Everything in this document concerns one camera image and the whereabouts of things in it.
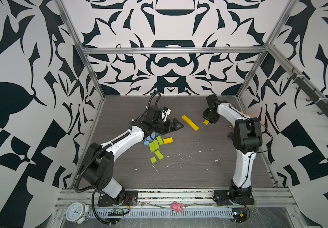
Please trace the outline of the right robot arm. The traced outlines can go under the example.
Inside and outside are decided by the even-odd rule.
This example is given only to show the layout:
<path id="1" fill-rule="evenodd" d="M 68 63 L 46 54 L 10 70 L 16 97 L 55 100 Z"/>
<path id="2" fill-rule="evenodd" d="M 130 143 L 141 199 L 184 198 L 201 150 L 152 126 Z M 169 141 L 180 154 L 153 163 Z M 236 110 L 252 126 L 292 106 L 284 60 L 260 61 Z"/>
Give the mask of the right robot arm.
<path id="1" fill-rule="evenodd" d="M 262 146 L 260 120 L 246 116 L 231 103 L 219 100 L 216 95 L 207 96 L 206 101 L 208 107 L 203 112 L 206 121 L 215 124 L 223 117 L 233 125 L 232 143 L 237 160 L 232 185 L 236 189 L 248 188 L 251 186 L 253 162 Z"/>

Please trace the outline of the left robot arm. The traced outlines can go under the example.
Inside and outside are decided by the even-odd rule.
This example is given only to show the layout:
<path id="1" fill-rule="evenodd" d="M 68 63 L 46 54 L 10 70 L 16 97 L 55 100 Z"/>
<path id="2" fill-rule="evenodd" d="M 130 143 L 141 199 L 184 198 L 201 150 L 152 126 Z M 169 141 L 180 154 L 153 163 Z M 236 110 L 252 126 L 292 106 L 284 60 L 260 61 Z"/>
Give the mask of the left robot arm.
<path id="1" fill-rule="evenodd" d="M 169 108 L 160 107 L 157 103 L 152 105 L 154 98 L 160 100 L 161 94 L 155 92 L 151 95 L 145 111 L 131 120 L 129 129 L 123 134 L 103 144 L 92 143 L 88 147 L 74 181 L 76 193 L 95 190 L 107 195 L 114 204 L 121 203 L 125 188 L 113 177 L 117 158 L 153 133 L 165 135 L 184 127 L 176 118 L 169 118 Z"/>

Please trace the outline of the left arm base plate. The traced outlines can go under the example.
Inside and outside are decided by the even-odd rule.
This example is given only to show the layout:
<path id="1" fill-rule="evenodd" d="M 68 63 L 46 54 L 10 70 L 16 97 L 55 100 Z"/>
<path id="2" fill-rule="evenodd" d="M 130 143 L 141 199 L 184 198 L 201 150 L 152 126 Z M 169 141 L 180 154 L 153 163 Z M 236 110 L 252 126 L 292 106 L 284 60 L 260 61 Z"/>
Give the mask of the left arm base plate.
<path id="1" fill-rule="evenodd" d="M 131 206 L 136 204 L 138 191 L 122 191 L 117 197 L 113 198 L 107 194 L 100 194 L 97 205 L 99 207 Z"/>

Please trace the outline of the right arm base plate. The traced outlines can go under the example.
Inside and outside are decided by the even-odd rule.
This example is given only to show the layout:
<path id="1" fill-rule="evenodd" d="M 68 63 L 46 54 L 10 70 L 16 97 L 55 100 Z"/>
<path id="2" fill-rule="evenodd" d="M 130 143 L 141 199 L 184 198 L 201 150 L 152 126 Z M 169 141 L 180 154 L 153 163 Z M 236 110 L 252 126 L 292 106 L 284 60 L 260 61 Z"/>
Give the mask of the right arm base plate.
<path id="1" fill-rule="evenodd" d="M 231 187 L 229 190 L 215 190 L 213 193 L 213 200 L 218 206 L 254 204 L 251 188 L 236 189 Z"/>

